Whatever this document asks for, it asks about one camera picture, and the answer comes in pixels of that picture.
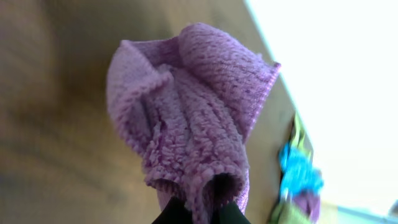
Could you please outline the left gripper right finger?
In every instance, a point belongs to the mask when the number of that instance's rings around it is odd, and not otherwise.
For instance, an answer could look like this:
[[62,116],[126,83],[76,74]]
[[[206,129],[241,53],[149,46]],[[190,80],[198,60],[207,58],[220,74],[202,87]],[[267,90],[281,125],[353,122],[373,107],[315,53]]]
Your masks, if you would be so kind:
[[211,224],[251,224],[235,202],[214,211]]

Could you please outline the purple microfiber cloth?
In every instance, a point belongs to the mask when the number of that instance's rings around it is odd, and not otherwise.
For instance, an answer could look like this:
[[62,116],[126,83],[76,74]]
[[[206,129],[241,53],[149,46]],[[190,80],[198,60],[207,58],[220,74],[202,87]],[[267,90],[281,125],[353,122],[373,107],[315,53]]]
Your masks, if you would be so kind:
[[193,223],[249,197],[246,141],[279,75],[228,33],[191,24],[171,39],[122,40],[106,84],[108,113],[165,205]]

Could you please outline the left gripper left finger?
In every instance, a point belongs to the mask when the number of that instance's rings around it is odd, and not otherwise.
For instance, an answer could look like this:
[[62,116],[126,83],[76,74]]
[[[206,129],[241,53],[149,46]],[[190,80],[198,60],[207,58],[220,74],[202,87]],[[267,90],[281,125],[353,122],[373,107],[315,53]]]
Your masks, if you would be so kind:
[[192,213],[185,208],[184,202],[172,197],[160,215],[152,224],[192,224]]

